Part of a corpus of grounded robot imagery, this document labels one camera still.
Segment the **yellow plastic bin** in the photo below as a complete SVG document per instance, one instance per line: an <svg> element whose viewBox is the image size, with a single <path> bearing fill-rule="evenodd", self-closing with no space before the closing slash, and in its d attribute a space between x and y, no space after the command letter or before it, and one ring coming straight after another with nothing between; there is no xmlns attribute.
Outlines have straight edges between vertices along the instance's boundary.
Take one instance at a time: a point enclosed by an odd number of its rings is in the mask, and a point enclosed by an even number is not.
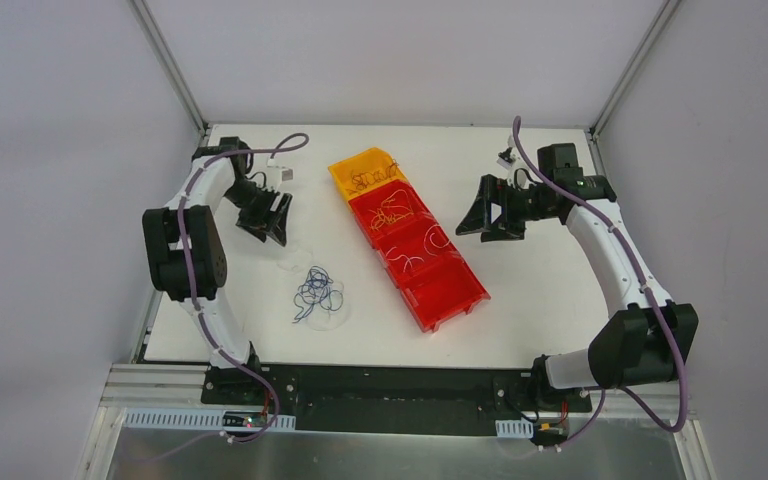
<svg viewBox="0 0 768 480"><path fill-rule="evenodd" d="M398 162L377 147L334 163L328 171L345 202L393 180L407 182Z"/></svg>

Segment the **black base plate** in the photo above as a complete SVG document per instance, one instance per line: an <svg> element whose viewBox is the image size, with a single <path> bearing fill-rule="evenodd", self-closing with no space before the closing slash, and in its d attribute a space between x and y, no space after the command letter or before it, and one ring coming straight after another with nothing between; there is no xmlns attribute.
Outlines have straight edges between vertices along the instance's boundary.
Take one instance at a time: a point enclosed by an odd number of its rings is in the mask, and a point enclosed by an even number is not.
<svg viewBox="0 0 768 480"><path fill-rule="evenodd" d="M265 364L258 382L237 369L206 370L207 405L268 409L303 431L491 436L499 421L529 412L547 420L590 399L569 390L537 398L529 369Z"/></svg>

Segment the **red bin near yellow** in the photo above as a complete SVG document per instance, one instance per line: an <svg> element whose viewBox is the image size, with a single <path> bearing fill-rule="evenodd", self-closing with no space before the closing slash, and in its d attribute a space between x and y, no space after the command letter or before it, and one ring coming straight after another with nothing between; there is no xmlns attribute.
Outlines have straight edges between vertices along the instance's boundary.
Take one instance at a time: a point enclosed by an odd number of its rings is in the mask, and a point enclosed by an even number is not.
<svg viewBox="0 0 768 480"><path fill-rule="evenodd" d="M373 248L379 246L385 235L421 218L432 217L415 189L400 180L393 180L350 200L348 207Z"/></svg>

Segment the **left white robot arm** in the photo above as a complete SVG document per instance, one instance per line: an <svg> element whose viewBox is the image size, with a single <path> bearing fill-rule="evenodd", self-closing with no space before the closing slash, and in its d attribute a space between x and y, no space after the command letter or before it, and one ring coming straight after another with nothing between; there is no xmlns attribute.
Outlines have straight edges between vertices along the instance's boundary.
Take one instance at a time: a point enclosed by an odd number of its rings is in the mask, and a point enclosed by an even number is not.
<svg viewBox="0 0 768 480"><path fill-rule="evenodd" d="M239 229L261 242L286 245L292 196L255 181L258 153L238 137L198 148L174 196L142 215L154 288L187 312L209 347L208 382L226 386L246 405L263 396L266 380L225 292L230 266L214 213L227 200L237 209Z"/></svg>

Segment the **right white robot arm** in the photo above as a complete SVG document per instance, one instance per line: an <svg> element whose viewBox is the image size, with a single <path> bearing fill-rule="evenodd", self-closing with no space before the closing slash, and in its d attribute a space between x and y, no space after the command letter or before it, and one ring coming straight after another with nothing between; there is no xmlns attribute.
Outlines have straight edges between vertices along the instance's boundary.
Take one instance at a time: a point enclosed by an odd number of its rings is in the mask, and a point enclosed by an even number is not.
<svg viewBox="0 0 768 480"><path fill-rule="evenodd" d="M553 409L574 388L667 382L685 388L698 315L676 302L640 258L607 178L585 174L572 143L542 147L533 162L511 139L498 162L506 177L481 177L456 234L522 240L528 223L558 220L584 252L610 316L586 348L536 359L541 374L527 384L532 404Z"/></svg>

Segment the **red middle bin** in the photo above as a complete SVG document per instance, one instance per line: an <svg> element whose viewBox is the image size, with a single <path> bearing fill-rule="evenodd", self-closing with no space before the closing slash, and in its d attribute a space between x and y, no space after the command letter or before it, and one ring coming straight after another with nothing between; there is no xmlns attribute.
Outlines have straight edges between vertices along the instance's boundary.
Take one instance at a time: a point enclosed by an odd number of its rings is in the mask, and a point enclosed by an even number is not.
<svg viewBox="0 0 768 480"><path fill-rule="evenodd" d="M385 235L375 248L391 281L401 286L414 276L462 255L442 227L415 223Z"/></svg>

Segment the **red front bin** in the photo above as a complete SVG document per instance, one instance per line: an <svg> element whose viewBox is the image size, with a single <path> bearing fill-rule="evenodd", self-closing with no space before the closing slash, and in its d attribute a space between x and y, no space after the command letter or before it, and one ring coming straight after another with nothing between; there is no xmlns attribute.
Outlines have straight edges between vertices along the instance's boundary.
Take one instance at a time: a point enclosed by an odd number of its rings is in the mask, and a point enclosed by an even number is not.
<svg viewBox="0 0 768 480"><path fill-rule="evenodd" d="M468 265L459 258L441 259L399 284L402 297L423 333L436 332L444 322L469 314L491 299Z"/></svg>

